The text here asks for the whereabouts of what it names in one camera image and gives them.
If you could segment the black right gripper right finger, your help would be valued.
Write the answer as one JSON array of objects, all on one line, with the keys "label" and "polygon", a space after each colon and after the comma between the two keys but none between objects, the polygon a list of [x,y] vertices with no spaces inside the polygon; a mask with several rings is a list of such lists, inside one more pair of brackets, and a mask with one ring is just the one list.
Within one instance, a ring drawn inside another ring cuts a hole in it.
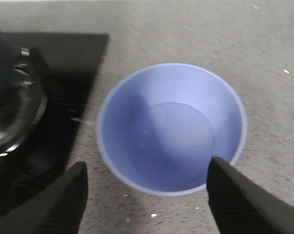
[{"label": "black right gripper right finger", "polygon": [[211,159],[206,187],[221,234],[294,234],[294,207],[249,180],[223,158]]}]

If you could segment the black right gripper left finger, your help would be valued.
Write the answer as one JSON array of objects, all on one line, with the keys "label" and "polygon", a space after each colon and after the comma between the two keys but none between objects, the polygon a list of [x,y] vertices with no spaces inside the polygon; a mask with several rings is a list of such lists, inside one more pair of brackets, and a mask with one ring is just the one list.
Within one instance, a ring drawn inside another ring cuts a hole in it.
[{"label": "black right gripper left finger", "polygon": [[0,217],[0,234],[76,234],[87,199],[87,165],[80,161],[40,193]]}]

